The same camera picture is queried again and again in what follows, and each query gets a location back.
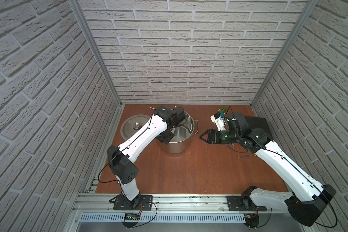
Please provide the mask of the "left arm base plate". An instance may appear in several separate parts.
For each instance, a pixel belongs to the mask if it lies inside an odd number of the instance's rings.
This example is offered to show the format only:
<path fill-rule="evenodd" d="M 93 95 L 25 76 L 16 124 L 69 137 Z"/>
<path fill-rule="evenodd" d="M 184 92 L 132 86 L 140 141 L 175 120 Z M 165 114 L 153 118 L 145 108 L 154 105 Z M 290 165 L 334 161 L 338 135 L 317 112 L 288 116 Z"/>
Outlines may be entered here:
<path fill-rule="evenodd" d="M 132 201 L 129 201 L 123 194 L 119 194 L 116 198 L 111 199 L 114 201 L 113 209 L 116 211 L 150 211 L 152 209 L 153 195 L 138 195 Z"/>

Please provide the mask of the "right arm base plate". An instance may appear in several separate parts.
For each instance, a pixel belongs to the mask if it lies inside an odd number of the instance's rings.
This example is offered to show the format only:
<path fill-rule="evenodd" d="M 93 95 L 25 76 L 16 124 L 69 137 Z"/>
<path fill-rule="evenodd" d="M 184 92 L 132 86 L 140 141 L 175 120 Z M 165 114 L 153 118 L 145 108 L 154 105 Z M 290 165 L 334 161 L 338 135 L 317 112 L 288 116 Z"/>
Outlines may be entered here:
<path fill-rule="evenodd" d="M 231 195 L 226 197 L 227 206 L 229 211 L 255 211 L 264 212 L 267 208 L 264 206 L 256 206 L 249 197 L 244 197 L 241 195 Z"/>

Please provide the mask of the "stainless steel pot lid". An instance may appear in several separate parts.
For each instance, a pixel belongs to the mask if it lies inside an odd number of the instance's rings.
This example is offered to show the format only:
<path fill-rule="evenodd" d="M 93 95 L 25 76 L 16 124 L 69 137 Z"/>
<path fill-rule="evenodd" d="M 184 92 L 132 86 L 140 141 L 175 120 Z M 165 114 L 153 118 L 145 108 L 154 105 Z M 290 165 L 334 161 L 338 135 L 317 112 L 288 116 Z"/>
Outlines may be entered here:
<path fill-rule="evenodd" d="M 120 129 L 120 135 L 124 141 L 130 139 L 136 134 L 148 121 L 147 115 L 134 115 L 126 119 Z"/>

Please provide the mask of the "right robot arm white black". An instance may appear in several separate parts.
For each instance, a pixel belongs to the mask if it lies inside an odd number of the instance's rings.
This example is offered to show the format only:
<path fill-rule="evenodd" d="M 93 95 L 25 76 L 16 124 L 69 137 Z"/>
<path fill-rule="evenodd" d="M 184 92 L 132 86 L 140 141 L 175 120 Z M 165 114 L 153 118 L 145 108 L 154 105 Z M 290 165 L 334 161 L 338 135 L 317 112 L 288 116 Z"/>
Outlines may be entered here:
<path fill-rule="evenodd" d="M 211 121 L 217 128 L 204 132 L 206 143 L 239 144 L 266 162 L 291 189 L 277 192 L 250 186 L 242 193 L 241 204 L 245 209 L 265 206 L 289 213 L 304 226 L 316 223 L 336 190 L 312 178 L 288 157 L 273 139 L 266 119 L 247 117 L 242 113 L 215 113 Z"/>

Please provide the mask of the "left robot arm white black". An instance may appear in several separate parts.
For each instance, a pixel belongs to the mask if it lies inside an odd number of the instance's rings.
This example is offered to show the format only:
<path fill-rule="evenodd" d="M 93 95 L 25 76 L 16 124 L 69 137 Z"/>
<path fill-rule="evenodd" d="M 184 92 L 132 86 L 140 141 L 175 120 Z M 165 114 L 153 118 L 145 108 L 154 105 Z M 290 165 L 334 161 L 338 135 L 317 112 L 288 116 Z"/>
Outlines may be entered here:
<path fill-rule="evenodd" d="M 120 182 L 121 194 L 127 201 L 137 201 L 140 194 L 135 180 L 139 170 L 134 162 L 153 140 L 168 144 L 174 137 L 172 130 L 178 127 L 185 117 L 186 113 L 181 107 L 170 109 L 160 106 L 130 139 L 117 147 L 112 145 L 108 148 L 107 166 Z"/>

